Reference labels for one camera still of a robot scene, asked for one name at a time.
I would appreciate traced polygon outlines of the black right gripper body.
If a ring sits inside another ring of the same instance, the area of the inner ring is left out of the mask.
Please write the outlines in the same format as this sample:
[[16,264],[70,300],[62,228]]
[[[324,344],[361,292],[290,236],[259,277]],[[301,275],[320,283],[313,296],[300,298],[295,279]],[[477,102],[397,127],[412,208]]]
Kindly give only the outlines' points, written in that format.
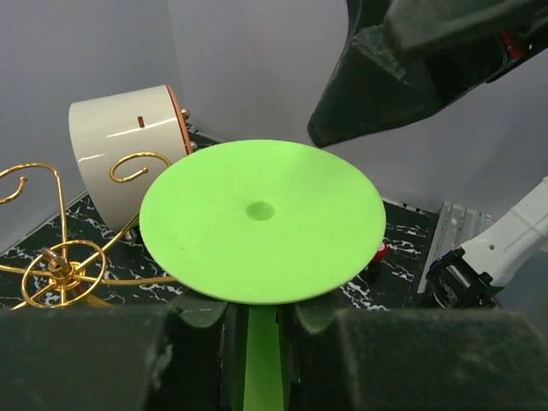
[[393,1],[383,25],[396,56],[424,63],[445,103],[547,48],[546,0]]

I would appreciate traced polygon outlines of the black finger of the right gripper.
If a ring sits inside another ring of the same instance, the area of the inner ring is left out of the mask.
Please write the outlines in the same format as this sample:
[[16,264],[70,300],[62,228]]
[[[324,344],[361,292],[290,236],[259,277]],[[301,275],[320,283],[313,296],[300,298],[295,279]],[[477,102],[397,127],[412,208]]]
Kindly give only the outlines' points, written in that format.
[[307,131],[315,146],[333,146],[423,120],[442,105],[424,59],[398,56],[379,21],[352,16]]

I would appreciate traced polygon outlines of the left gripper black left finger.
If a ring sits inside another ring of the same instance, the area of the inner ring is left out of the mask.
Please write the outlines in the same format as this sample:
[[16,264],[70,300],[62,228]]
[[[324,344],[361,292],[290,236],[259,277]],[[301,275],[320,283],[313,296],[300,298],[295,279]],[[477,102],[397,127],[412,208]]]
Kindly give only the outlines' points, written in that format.
[[229,307],[175,299],[1,315],[4,410],[237,410]]

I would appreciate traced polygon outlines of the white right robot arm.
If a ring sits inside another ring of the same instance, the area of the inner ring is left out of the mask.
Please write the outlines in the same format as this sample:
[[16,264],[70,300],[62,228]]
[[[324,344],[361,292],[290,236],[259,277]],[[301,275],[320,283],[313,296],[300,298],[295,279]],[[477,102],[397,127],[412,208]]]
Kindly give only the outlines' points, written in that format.
[[[434,116],[547,47],[544,1],[350,1],[337,65],[307,131],[327,147]],[[435,260],[428,307],[493,307],[547,241],[547,185]]]

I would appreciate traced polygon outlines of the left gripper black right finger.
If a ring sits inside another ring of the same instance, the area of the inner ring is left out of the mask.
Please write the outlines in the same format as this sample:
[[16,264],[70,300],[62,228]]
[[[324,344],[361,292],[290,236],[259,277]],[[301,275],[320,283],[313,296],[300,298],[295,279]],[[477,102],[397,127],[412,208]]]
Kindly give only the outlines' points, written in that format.
[[503,310],[281,310],[293,410],[540,410],[544,340]]

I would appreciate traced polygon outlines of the green plastic wine glass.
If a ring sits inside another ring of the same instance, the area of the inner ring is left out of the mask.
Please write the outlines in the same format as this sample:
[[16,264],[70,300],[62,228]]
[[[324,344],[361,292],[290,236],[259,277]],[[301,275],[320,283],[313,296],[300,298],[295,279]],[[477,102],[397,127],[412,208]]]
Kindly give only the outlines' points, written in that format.
[[384,203],[352,164],[312,146],[242,140],[171,165],[140,207],[146,249],[189,289],[247,310],[246,410],[283,410],[277,309],[324,295],[373,259]]

